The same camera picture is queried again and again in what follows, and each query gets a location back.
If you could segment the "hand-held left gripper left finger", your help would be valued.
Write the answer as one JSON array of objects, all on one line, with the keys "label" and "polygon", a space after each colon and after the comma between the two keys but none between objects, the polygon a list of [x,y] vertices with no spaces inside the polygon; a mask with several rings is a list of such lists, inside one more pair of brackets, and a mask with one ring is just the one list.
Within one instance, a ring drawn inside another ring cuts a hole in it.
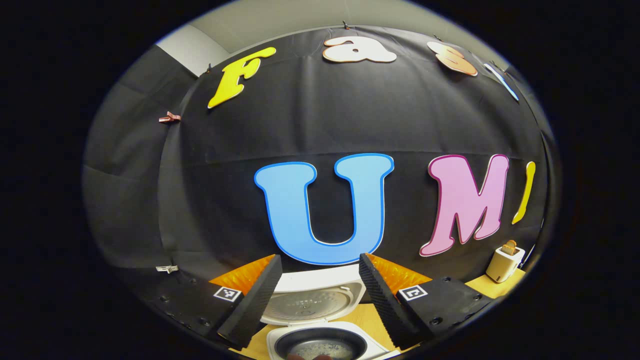
[{"label": "hand-held left gripper left finger", "polygon": [[249,346],[282,276],[281,256],[254,260],[208,281],[179,280],[160,292],[160,311],[206,341]]}]

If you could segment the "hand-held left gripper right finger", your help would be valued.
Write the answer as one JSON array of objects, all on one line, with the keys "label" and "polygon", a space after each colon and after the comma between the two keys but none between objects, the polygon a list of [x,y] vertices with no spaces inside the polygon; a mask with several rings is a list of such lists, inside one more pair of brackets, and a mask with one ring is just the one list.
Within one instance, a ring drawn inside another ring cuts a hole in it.
[{"label": "hand-held left gripper right finger", "polygon": [[450,276],[430,278],[371,253],[359,276],[394,347],[406,350],[441,337],[494,301]]}]

